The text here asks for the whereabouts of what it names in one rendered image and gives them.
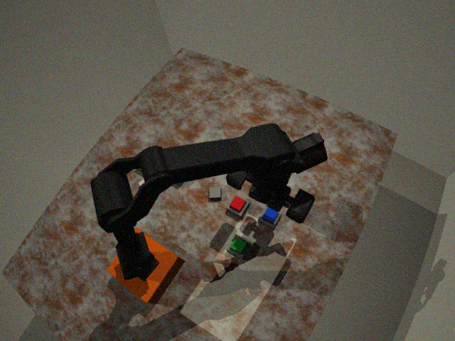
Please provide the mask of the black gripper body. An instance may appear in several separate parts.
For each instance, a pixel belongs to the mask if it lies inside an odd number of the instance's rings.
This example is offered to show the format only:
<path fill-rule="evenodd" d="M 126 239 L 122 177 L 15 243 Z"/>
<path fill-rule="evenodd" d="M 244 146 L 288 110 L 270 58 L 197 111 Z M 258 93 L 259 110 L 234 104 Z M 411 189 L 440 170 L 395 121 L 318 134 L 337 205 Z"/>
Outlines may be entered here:
<path fill-rule="evenodd" d="M 284 187 L 286 181 L 281 187 L 276 189 L 270 190 L 263 188 L 257 180 L 255 182 L 251 182 L 246 171 L 228 173 L 226 181 L 228 185 L 237 190 L 241 190 L 242 184 L 245 181 L 252 183 L 252 186 L 249 189 L 252 194 L 272 204 L 277 203 L 278 205 L 286 208 L 289 207 L 286 216 L 297 223 L 304 222 L 315 200 L 313 195 L 302 189 L 298 191 L 296 197 L 288 195 L 291 188 L 288 186 Z"/>

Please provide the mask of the green button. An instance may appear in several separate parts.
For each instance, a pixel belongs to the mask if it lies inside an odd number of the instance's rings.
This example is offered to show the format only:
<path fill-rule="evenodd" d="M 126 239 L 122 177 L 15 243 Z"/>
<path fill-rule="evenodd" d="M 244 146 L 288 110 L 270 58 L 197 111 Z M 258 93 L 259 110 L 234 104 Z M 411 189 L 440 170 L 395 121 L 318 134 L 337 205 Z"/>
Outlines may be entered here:
<path fill-rule="evenodd" d="M 237 256 L 239 259 L 243 260 L 251 245 L 251 242 L 248 242 L 241 236 L 235 234 L 226 250 Z"/>

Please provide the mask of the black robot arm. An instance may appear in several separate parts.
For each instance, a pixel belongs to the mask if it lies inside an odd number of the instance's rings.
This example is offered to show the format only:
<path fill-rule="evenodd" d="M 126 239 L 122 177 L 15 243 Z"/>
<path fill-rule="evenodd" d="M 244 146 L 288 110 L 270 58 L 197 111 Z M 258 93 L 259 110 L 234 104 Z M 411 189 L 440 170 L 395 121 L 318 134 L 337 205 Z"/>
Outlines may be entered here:
<path fill-rule="evenodd" d="M 257 180 L 263 188 L 276 189 L 285 181 L 286 187 L 292 173 L 328 160 L 323 143 L 319 132 L 291 142 L 278 124 L 270 123 L 236 138 L 171 148 L 150 146 L 135 157 L 113 161 L 90 184 L 98 224 L 118 241 L 124 280 L 138 276 L 145 281 L 159 265 L 144 232 L 135 233 L 134 227 L 148 215 L 160 193 L 174 184 L 239 171 L 246 171 L 250 181 Z M 145 181 L 134 197 L 127 178 L 133 169 L 141 169 Z"/>

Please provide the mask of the blue button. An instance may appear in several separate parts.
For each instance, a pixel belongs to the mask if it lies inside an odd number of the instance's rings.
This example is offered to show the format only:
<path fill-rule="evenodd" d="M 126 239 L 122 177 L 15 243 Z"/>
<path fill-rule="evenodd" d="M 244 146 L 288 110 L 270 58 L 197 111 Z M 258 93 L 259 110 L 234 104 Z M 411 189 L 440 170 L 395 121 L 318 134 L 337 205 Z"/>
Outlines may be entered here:
<path fill-rule="evenodd" d="M 282 216 L 281 212 L 276 212 L 275 210 L 267 207 L 266 205 L 257 221 L 260 224 L 273 230 L 281 216 Z"/>

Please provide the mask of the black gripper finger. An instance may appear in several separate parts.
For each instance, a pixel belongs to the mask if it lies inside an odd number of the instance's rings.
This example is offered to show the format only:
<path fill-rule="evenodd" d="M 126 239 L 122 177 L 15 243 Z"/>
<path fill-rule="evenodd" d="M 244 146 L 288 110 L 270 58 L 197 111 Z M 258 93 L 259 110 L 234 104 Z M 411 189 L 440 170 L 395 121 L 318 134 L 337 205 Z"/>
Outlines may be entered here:
<path fill-rule="evenodd" d="M 267 207 L 275 210 L 276 212 L 279 212 L 283 206 L 278 205 L 277 203 L 272 204 L 272 203 L 268 202 Z"/>
<path fill-rule="evenodd" d="M 262 198 L 260 197 L 257 197 L 256 195 L 252 194 L 251 192 L 249 192 L 249 197 L 251 197 L 252 199 L 256 200 L 257 202 L 260 202 L 262 204 L 267 204 L 268 202 L 263 200 Z"/>

